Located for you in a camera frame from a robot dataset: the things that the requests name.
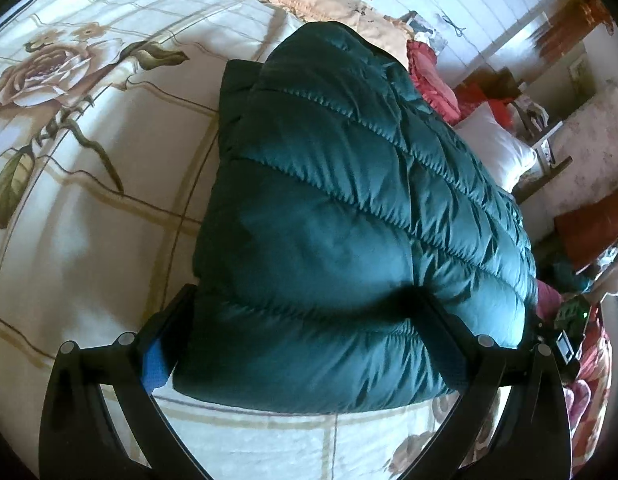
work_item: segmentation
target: white pillow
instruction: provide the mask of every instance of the white pillow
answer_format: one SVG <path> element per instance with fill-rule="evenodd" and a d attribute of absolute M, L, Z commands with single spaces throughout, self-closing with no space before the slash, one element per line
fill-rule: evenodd
<path fill-rule="evenodd" d="M 498 124 L 489 103 L 481 104 L 454 129 L 506 192 L 511 193 L 537 160 L 534 150 Z"/>

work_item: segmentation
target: printed leaf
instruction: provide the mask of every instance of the printed leaf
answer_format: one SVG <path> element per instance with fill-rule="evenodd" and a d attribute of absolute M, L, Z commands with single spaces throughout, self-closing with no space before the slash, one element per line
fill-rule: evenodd
<path fill-rule="evenodd" d="M 0 172 L 0 228 L 6 229 L 32 177 L 34 157 L 30 145 L 23 146 Z"/>
<path fill-rule="evenodd" d="M 38 52 L 39 50 L 43 49 L 46 45 L 44 43 L 40 43 L 39 46 L 37 46 L 36 48 L 32 48 L 33 43 L 27 42 L 25 43 L 24 47 L 25 47 L 25 52 L 29 53 L 29 54 L 33 54 L 34 52 Z"/>
<path fill-rule="evenodd" d="M 109 176 L 112 178 L 114 184 L 116 184 L 116 189 L 118 189 L 118 192 L 121 194 L 124 193 L 125 190 L 122 187 L 122 181 L 118 175 L 118 171 L 116 171 L 116 168 L 113 167 L 109 155 L 107 155 L 107 152 L 102 147 L 100 142 L 87 139 L 87 137 L 84 136 L 83 131 L 80 129 L 80 126 L 78 126 L 78 123 L 76 123 L 73 119 L 67 119 L 60 126 L 61 128 L 67 128 L 67 130 L 73 133 L 78 144 L 80 144 L 83 148 L 94 150 L 94 152 L 97 153 L 98 157 L 100 157 L 102 165 L 105 167 L 105 170 L 107 170 L 107 173 L 109 173 Z"/>
<path fill-rule="evenodd" d="M 174 66 L 188 60 L 184 52 L 180 50 L 156 50 L 151 49 L 153 53 L 158 54 L 159 57 L 153 56 L 144 48 L 138 49 L 134 52 L 134 57 L 138 60 L 138 64 L 143 70 L 153 70 L 158 66 Z"/>
<path fill-rule="evenodd" d="M 129 43 L 118 56 L 118 62 L 120 63 L 123 59 L 129 57 L 134 50 L 143 46 L 145 43 L 147 43 L 147 41 L 136 41 L 134 43 Z"/>

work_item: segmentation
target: black metal frame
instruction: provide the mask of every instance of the black metal frame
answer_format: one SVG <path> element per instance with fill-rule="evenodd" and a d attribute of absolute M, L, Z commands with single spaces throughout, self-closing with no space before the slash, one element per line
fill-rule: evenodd
<path fill-rule="evenodd" d="M 211 480 L 151 396 L 166 384 L 184 350 L 195 292 L 186 285 L 137 335 L 125 332 L 110 346 L 80 349 L 68 341 L 60 347 L 40 423 L 42 480 Z M 555 354 L 539 335 L 540 320 L 529 314 L 520 348 L 505 349 L 489 336 L 474 337 L 426 290 L 405 290 L 403 305 L 445 382 L 462 395 L 401 480 L 568 479 L 569 420 Z M 150 468 L 127 456 L 101 384 L 113 386 Z M 460 468 L 506 384 L 513 388 L 489 454 Z"/>

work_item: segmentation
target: floral bedsheet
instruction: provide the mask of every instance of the floral bedsheet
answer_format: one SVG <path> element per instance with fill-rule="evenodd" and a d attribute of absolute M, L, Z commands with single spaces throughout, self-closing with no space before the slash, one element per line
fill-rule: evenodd
<path fill-rule="evenodd" d="M 33 471 L 62 342 L 109 344 L 195 282 L 227 60 L 264 60 L 300 26 L 258 0 L 25 0 L 0 22 L 0 430 Z M 453 401 L 295 416 L 155 396 L 212 475 L 263 480 L 396 476 Z"/>

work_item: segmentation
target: quilted jacket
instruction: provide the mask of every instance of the quilted jacket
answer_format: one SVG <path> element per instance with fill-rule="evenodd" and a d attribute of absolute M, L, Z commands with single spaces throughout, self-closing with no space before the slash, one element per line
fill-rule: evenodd
<path fill-rule="evenodd" d="M 177 390 L 287 413 L 446 393 L 395 299 L 413 284 L 518 344 L 537 295 L 518 207 L 393 57 L 309 23 L 264 64 L 230 61 L 219 112 Z"/>

